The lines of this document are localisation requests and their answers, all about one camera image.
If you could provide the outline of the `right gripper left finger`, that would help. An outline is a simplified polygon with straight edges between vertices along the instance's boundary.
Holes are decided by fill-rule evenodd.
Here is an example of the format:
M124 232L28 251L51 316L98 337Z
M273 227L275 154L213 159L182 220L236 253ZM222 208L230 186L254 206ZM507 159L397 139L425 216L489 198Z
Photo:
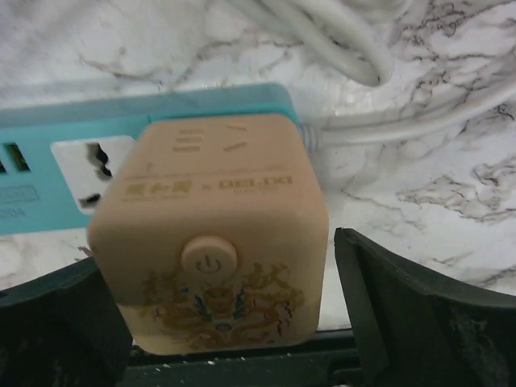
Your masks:
M115 386L132 341L93 258L1 292L3 386Z

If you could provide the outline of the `beige cube socket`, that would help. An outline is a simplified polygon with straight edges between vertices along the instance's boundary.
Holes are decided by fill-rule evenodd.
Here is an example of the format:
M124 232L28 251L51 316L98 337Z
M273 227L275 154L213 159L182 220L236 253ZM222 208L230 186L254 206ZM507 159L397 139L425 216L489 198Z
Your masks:
M308 340L328 235L302 137L281 114L148 125L87 229L134 341L157 355Z

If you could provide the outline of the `teal power strip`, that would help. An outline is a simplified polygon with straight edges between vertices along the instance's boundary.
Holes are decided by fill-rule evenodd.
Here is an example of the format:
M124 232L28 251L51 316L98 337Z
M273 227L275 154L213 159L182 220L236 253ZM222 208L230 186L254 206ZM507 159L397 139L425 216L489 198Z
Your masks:
M298 118L278 84L2 110L1 234L85 227L152 122L264 113Z

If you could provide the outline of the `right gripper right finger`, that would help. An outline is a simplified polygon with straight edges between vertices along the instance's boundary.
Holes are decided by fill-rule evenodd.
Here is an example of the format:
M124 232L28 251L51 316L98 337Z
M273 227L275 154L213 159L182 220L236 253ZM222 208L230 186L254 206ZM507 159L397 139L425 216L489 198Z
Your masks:
M447 277L352 229L335 260L367 386L512 386L515 299Z

